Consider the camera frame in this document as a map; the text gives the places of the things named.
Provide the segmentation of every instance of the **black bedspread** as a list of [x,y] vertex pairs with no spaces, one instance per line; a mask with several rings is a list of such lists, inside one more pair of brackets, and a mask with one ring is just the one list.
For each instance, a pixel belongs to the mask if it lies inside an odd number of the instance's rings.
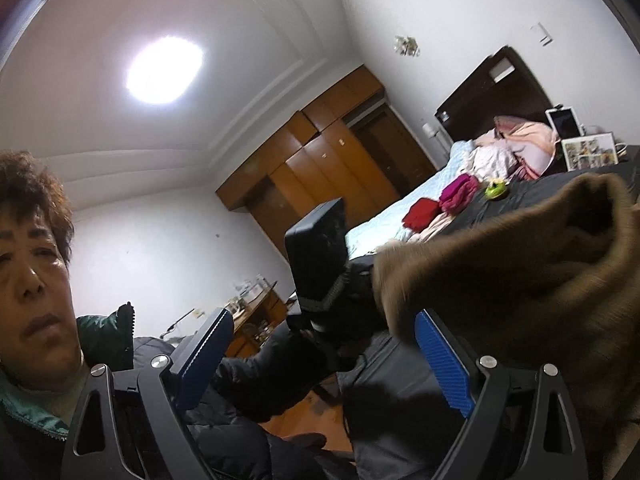
[[[636,198],[638,167],[634,162],[608,166],[598,173],[617,173]],[[488,202],[478,193],[442,234],[471,228],[489,218],[549,198],[584,171],[556,174],[535,182],[517,182],[510,194]],[[363,480],[428,479],[452,445],[463,419],[448,407],[423,357],[388,333],[377,335],[358,366],[338,376],[344,415]]]

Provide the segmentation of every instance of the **green object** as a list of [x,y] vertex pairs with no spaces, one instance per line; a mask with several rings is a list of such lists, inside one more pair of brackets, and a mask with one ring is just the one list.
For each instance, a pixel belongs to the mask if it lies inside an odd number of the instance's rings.
[[484,196],[489,200],[497,200],[507,194],[507,183],[503,180],[492,180],[484,190]]

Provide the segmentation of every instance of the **magenta cloth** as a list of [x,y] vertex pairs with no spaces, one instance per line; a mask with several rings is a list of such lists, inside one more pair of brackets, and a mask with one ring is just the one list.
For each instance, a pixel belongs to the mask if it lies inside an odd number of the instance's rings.
[[440,195],[440,208],[450,215],[464,211],[480,189],[480,181],[469,174],[462,174],[449,184]]

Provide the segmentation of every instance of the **pink blanket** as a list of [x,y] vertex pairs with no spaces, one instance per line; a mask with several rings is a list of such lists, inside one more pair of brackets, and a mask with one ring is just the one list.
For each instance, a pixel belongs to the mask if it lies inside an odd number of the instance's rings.
[[504,144],[520,163],[516,175],[535,180],[554,160],[558,140],[558,135],[546,124],[499,116],[495,118],[495,130],[478,137],[476,145]]

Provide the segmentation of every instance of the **door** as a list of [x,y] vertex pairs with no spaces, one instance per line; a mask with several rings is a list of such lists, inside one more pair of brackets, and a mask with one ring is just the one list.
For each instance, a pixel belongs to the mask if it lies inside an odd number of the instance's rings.
[[400,196],[408,195],[436,173],[420,145],[387,105],[351,130]]

